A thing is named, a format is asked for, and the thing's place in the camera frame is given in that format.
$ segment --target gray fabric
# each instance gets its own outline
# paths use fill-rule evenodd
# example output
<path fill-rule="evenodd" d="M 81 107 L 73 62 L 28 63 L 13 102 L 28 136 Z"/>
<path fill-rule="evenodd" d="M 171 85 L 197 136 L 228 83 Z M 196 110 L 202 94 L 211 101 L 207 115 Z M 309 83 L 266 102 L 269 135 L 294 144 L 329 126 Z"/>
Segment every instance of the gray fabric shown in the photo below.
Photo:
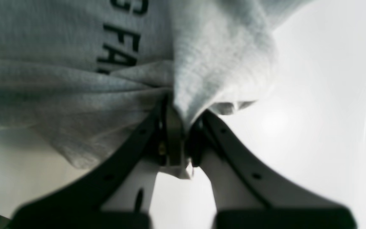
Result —
<path fill-rule="evenodd" d="M 232 114 L 269 90 L 271 32 L 306 2 L 0 0 L 0 129 L 92 168 L 166 93 L 186 131 L 206 109 Z"/>

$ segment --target white background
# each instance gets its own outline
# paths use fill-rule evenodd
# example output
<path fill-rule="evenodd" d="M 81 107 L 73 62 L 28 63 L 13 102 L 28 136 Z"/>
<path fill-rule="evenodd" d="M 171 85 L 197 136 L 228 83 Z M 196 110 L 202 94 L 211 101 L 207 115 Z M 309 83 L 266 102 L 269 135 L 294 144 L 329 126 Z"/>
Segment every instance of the white background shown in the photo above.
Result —
<path fill-rule="evenodd" d="M 366 229 L 366 1 L 314 1 L 274 35 L 281 64 L 274 90 L 224 120 L 267 165 L 348 206 Z M 86 172 L 27 131 L 2 134 L 1 215 Z M 158 175 L 156 229 L 208 229 L 214 214 L 202 171 L 192 181 Z"/>

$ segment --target gray sweatshirt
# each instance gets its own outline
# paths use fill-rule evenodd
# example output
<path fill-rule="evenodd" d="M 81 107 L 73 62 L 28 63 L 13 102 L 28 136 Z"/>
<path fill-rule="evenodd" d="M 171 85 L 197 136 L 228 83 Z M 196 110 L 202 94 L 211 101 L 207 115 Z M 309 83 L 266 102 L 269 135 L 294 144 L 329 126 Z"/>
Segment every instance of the gray sweatshirt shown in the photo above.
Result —
<path fill-rule="evenodd" d="M 275 76 L 272 31 L 309 0 L 0 0 L 0 129 L 93 168 L 174 93 L 188 131 Z"/>

